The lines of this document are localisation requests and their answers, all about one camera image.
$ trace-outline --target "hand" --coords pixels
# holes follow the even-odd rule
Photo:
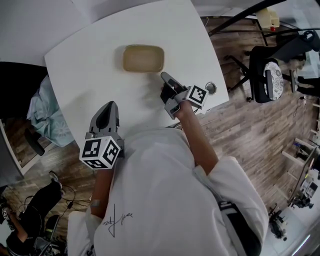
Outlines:
[[[181,119],[184,119],[189,115],[194,115],[191,103],[189,100],[182,101],[180,103],[180,110],[175,113],[175,117],[181,121]]]

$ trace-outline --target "person sitting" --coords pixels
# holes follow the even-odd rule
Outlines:
[[[36,238],[44,231],[45,218],[48,212],[60,201],[64,194],[58,176],[53,171],[50,171],[49,175],[51,183],[41,188],[34,195],[20,220],[9,208],[5,209],[15,227],[15,231],[6,239],[7,247],[0,246],[0,256],[11,254],[28,256],[33,252]]]

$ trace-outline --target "white shirt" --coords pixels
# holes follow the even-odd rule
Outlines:
[[[213,194],[192,174],[195,160],[184,134],[164,128],[125,140],[105,217],[94,234],[97,256],[237,255]],[[237,205],[261,242],[266,207],[234,157],[223,157],[208,178]],[[82,213],[69,217],[68,254],[90,247]]]

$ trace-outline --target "shoe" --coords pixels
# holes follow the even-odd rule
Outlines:
[[[60,185],[60,190],[62,190],[62,184],[59,181],[58,175],[53,171],[49,171],[49,176],[53,182],[56,182]]]

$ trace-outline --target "light blue cloth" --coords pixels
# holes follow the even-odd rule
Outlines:
[[[26,118],[31,120],[37,133],[59,147],[64,147],[74,140],[48,76],[43,79],[40,88],[32,97]]]

